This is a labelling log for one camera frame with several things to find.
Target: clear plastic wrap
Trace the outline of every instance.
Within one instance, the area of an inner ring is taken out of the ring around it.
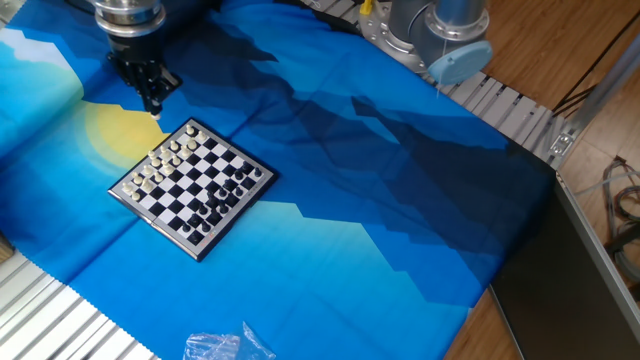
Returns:
[[[265,348],[251,328],[242,323],[239,334],[192,334],[187,339],[183,360],[272,360],[276,355]]]

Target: wire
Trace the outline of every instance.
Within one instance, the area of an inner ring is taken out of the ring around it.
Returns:
[[[591,64],[591,66],[589,67],[589,69],[587,69],[587,71],[582,75],[582,77],[580,78],[580,80],[578,80],[578,82],[573,85],[573,87],[571,88],[571,90],[569,90],[564,97],[562,98],[562,100],[560,100],[560,102],[558,103],[558,105],[556,105],[555,108],[553,108],[553,112],[555,113],[556,111],[558,111],[558,109],[560,109],[564,104],[566,104],[568,101],[570,101],[569,96],[571,95],[571,93],[573,93],[574,91],[576,91],[576,89],[578,88],[578,86],[580,86],[580,84],[582,84],[582,82],[584,81],[584,79],[587,78],[587,76],[589,76],[589,74],[596,68],[596,66],[598,66],[598,64],[600,63],[600,61],[602,61],[602,59],[605,57],[605,55],[609,52],[609,50],[611,50],[611,48],[613,47],[613,45],[615,45],[615,43],[622,37],[622,35],[629,30],[629,28],[631,27],[631,25],[633,25],[633,23],[638,20],[638,18],[640,18],[640,10],[631,18],[631,20],[629,20],[625,26],[620,29],[620,31],[616,34],[616,36],[609,42],[609,44],[607,45],[607,47],[602,51],[602,53],[600,53],[600,56],[598,56],[598,58],[593,62],[593,64]]]

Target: white chess piece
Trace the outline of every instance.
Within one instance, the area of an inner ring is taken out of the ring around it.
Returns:
[[[176,168],[171,166],[167,160],[162,160],[162,168],[164,169],[164,173],[167,175],[173,174]]]
[[[140,176],[140,174],[138,174],[137,172],[131,173],[131,177],[133,177],[134,184],[136,185],[142,184],[142,176]]]
[[[151,184],[149,179],[144,179],[142,180],[142,185],[140,185],[140,188],[146,192],[149,192],[153,190],[153,185]]]
[[[187,140],[187,147],[189,148],[189,150],[195,150],[195,148],[198,147],[198,143],[196,143],[196,141],[191,138]]]
[[[185,159],[191,156],[191,150],[189,150],[187,145],[182,145],[182,151],[180,151],[180,155],[182,155],[182,157]]]
[[[196,140],[200,142],[204,142],[207,140],[207,135],[205,135],[202,131],[198,132],[198,136],[196,136]]]
[[[149,176],[153,174],[153,168],[149,165],[145,165],[144,168],[142,169],[142,173]]]
[[[127,195],[131,195],[133,193],[133,186],[129,183],[122,183],[122,191]]]

